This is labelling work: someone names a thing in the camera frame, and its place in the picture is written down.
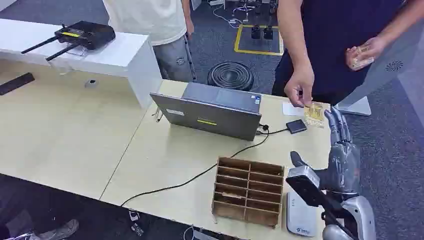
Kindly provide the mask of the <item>person's left hand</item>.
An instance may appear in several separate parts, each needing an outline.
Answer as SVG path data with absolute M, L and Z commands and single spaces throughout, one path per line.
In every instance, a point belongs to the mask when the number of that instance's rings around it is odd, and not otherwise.
M 384 38 L 376 36 L 360 46 L 348 48 L 345 52 L 346 65 L 353 71 L 359 71 L 372 64 L 387 45 Z

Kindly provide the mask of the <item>person's right hand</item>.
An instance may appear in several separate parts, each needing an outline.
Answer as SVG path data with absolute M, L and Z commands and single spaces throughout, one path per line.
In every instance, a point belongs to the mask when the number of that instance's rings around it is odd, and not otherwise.
M 284 87 L 284 93 L 294 107 L 309 107 L 312 103 L 312 89 L 315 75 L 310 63 L 294 66 L 292 76 Z

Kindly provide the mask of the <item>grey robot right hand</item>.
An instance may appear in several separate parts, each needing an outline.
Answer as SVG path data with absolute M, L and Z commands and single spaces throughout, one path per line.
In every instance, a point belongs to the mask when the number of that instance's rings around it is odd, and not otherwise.
M 355 195 L 360 188 L 360 149 L 353 143 L 346 118 L 332 106 L 325 110 L 330 129 L 328 165 L 313 169 L 296 151 L 290 152 L 292 164 L 285 181 L 298 192 L 314 187 L 342 195 Z

